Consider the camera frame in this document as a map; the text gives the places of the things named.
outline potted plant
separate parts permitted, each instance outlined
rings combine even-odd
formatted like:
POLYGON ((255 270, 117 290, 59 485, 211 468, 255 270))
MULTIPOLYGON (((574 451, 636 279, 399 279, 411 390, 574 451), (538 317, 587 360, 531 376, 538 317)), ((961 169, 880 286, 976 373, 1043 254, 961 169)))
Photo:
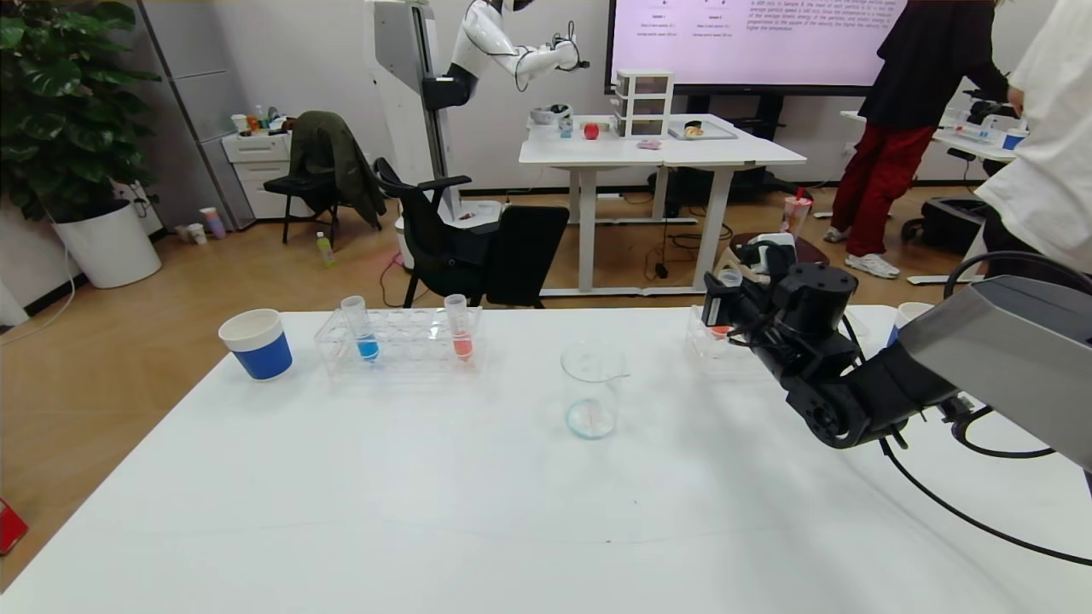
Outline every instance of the potted plant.
POLYGON ((161 267, 134 203, 115 196, 154 181, 138 145, 152 131, 134 121, 149 107, 124 86, 159 76, 112 61, 129 49, 110 34, 134 25, 119 2, 0 2, 0 190, 27 220, 49 220, 97 287, 161 267))

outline green jacket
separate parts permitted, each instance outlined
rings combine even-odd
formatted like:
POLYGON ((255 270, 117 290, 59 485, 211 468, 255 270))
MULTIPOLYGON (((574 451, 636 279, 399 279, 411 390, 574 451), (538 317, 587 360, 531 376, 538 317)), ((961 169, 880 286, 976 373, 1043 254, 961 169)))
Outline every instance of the green jacket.
POLYGON ((345 120, 335 113, 309 110, 292 129, 290 175, 334 173, 337 191, 372 226, 387 213, 375 173, 345 120))

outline white cabinet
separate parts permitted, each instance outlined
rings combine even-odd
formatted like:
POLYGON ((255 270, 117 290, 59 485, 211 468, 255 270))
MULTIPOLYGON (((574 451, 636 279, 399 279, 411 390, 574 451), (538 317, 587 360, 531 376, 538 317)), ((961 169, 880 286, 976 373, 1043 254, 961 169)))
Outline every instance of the white cabinet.
POLYGON ((619 70, 610 104, 619 137, 666 137, 675 95, 675 73, 619 70))
MULTIPOLYGON (((247 202, 259 220, 284 219, 284 194, 266 192, 263 184, 270 179, 284 177, 288 174, 288 161, 292 152, 292 134, 257 134, 240 137, 229 134, 221 142, 227 160, 235 167, 247 202)), ((292 199, 292 214, 298 217, 314 215, 302 199, 292 199)))

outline display screen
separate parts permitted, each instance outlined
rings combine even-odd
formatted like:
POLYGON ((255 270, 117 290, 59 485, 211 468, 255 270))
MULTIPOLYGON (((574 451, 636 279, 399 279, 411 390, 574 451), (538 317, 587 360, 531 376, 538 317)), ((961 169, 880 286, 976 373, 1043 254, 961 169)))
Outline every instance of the display screen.
POLYGON ((610 67, 686 86, 867 87, 906 0, 612 0, 610 67))

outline white shirt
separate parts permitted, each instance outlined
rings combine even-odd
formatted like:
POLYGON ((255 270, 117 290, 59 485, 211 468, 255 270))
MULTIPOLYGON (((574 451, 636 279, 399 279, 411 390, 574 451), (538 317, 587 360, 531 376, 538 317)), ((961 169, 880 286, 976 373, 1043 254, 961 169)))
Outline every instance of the white shirt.
POLYGON ((1092 0, 1058 0, 1009 82, 1031 135, 976 193, 1017 238, 1092 273, 1092 0))

